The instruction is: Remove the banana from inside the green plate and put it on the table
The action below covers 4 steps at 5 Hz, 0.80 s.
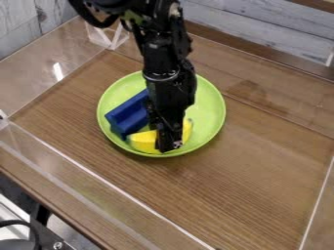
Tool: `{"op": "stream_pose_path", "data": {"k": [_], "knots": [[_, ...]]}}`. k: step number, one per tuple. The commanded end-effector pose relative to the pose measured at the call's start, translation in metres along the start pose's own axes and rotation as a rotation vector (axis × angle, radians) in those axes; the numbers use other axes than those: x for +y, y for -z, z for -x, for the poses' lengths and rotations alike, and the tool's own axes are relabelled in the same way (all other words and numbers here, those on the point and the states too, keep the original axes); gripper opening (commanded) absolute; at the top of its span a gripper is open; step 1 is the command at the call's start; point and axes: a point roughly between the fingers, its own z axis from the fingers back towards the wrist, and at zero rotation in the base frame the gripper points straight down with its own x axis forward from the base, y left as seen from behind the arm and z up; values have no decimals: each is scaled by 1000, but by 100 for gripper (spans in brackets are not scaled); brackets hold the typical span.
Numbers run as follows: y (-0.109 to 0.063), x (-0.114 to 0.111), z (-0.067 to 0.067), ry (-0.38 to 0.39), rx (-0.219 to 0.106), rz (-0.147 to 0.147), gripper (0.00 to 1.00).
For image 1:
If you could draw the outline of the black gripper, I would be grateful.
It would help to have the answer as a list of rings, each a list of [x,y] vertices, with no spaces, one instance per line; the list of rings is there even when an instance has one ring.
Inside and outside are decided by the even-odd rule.
[[[169,72],[144,72],[148,92],[148,113],[156,126],[154,148],[161,152],[183,145],[181,123],[187,108],[195,103],[195,67],[189,60],[181,60]]]

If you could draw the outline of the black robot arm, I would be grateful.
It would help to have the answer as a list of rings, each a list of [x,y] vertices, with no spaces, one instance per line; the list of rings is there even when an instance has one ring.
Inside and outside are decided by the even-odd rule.
[[[180,0],[68,0],[92,26],[118,22],[133,34],[142,57],[141,76],[148,100],[148,125],[156,131],[154,148],[166,152],[183,144],[185,110],[195,104],[195,68],[188,60],[192,38],[187,33]]]

